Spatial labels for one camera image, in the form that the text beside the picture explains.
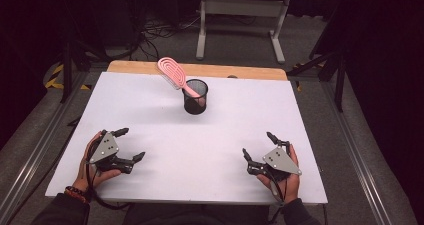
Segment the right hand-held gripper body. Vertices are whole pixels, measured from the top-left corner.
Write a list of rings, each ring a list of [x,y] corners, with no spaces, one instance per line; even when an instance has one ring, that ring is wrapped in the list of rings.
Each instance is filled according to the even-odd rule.
[[[302,171],[290,157],[289,149],[277,146],[262,157],[261,162],[247,163],[247,172],[250,175],[265,175],[271,181],[280,182],[291,174],[301,175]]]

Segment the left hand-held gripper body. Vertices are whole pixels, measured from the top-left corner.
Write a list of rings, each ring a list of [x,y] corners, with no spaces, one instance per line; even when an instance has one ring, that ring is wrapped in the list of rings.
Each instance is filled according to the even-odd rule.
[[[130,174],[135,163],[117,156],[119,152],[119,146],[115,141],[117,137],[113,137],[111,132],[103,130],[100,137],[90,145],[88,163],[100,172],[120,170],[121,173]]]

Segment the black mesh pen holder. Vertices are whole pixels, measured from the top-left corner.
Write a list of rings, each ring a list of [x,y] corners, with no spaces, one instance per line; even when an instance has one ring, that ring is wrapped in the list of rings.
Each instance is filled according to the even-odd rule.
[[[186,89],[182,90],[184,97],[184,109],[192,115],[199,115],[207,108],[208,85],[200,79],[190,79],[186,82],[196,95],[191,95]]]

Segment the pink hairbrush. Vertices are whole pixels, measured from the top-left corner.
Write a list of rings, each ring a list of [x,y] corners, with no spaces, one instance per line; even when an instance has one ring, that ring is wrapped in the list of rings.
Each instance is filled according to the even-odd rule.
[[[202,98],[196,91],[186,83],[186,73],[179,63],[170,57],[163,57],[158,60],[157,68],[164,78],[175,88],[183,89],[192,98],[196,99],[200,106],[206,104],[206,99]]]

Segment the person's right hand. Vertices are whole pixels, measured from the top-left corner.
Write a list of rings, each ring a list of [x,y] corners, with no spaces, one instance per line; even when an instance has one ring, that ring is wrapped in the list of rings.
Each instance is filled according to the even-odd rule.
[[[286,204],[298,198],[300,177],[297,174],[291,174],[287,179],[277,184],[262,174],[257,175],[257,179],[271,191],[278,202]]]

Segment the person's left hand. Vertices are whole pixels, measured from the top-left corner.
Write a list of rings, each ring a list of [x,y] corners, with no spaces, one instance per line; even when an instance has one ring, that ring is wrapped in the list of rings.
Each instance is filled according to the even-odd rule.
[[[87,192],[90,184],[93,188],[98,187],[101,183],[112,179],[114,177],[117,177],[121,174],[120,170],[109,170],[106,172],[101,172],[100,174],[97,174],[96,171],[92,169],[91,166],[88,166],[89,171],[86,171],[87,165],[87,155],[88,150],[90,148],[90,145],[100,137],[101,133],[98,132],[94,135],[94,137],[88,142],[86,149],[84,151],[84,155],[81,159],[80,166],[78,169],[78,175],[76,176],[75,181],[73,182],[72,186],[82,192]]]

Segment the white board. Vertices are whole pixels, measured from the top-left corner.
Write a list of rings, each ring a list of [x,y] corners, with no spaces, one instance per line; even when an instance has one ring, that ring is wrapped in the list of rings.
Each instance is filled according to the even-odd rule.
[[[290,142],[301,169],[306,204],[327,196],[288,81],[205,78],[207,108],[191,115],[183,95],[160,75],[104,72],[47,187],[53,197],[77,174],[87,143],[100,130],[127,128],[119,156],[142,154],[131,174],[97,189],[109,201],[261,204],[271,192],[247,173],[243,155],[259,161],[274,149],[273,133]]]

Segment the person's dark trousers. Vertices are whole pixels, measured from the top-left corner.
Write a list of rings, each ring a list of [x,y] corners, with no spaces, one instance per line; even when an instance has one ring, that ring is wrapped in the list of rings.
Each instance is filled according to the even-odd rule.
[[[130,206],[123,225],[267,225],[261,205],[143,204]]]

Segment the wooden table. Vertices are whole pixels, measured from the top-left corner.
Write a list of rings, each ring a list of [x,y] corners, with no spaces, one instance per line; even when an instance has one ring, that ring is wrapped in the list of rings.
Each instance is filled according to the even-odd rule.
[[[281,80],[287,81],[287,75],[280,68],[258,68],[226,65],[209,64],[184,64],[181,63],[187,76],[201,77],[236,77],[240,79],[259,79],[259,80]],[[155,62],[147,61],[112,61],[108,72],[117,73],[135,73],[135,74],[159,74]]]

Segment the black tripod stand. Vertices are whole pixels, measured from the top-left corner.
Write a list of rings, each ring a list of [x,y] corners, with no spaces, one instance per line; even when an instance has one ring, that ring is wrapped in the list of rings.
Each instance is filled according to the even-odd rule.
[[[319,64],[323,65],[317,75],[317,78],[321,82],[329,82],[334,74],[337,75],[334,92],[334,103],[336,105],[337,110],[339,112],[342,112],[342,97],[346,72],[346,63],[344,61],[343,49],[337,49],[327,54],[318,56],[317,58],[314,58],[301,66],[294,67],[292,70],[287,72],[287,76],[297,76],[309,69],[312,69],[315,66],[318,66]]]
[[[101,62],[109,63],[112,59],[100,50],[76,40],[68,40],[63,46],[63,79],[64,88],[62,92],[61,102],[65,103],[73,91],[72,69],[76,67],[78,71],[88,71],[91,67],[91,60],[88,53],[92,54]]]

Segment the dark curtain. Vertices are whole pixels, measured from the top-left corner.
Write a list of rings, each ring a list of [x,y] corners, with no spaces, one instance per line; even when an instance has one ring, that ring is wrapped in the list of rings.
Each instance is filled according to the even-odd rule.
[[[317,51],[345,44],[363,114],[424,223],[424,0],[341,0]]]

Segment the aluminium floor rail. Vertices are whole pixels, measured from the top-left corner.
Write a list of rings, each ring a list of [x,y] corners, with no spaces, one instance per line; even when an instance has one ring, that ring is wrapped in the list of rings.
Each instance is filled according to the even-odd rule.
[[[56,93],[56,101],[42,99],[28,116],[29,121],[24,121],[23,128],[18,128],[0,151],[0,225],[12,219],[87,75],[75,75],[64,102],[61,99],[65,90]]]
[[[392,225],[392,221],[378,192],[375,180],[357,148],[357,143],[353,137],[353,133],[348,125],[348,122],[344,114],[340,112],[336,106],[334,101],[335,92],[333,91],[332,86],[329,83],[324,82],[321,84],[321,87],[327,100],[330,103],[330,107],[333,111],[333,114],[335,115],[338,126],[341,129],[345,139],[348,155],[352,161],[356,175],[370,205],[377,225]]]

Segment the grey metal desk frame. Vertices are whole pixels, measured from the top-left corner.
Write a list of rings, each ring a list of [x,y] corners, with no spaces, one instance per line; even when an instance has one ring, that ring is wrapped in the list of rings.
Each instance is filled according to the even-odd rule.
[[[280,32],[291,0],[263,1],[263,0],[201,0],[200,1],[200,30],[198,35],[196,58],[202,60],[206,45],[206,15],[234,15],[275,17],[276,26],[269,31],[270,40],[276,60],[284,64],[286,59],[279,40]]]

